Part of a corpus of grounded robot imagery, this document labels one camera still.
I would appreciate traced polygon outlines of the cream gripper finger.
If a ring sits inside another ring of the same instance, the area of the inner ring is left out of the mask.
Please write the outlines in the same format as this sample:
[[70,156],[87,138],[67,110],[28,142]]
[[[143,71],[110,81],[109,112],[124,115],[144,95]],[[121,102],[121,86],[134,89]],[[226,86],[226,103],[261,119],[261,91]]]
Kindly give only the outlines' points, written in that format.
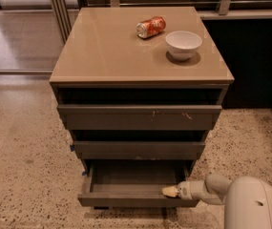
[[162,194],[169,198],[176,198],[178,196],[178,188],[176,186],[164,187]]

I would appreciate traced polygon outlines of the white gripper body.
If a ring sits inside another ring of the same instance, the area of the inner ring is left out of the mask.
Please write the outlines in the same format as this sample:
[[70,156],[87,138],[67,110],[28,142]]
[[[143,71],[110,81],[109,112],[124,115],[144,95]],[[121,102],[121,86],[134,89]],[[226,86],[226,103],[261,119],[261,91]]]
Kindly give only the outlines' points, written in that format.
[[192,200],[191,184],[189,181],[182,181],[178,184],[178,196],[184,200]]

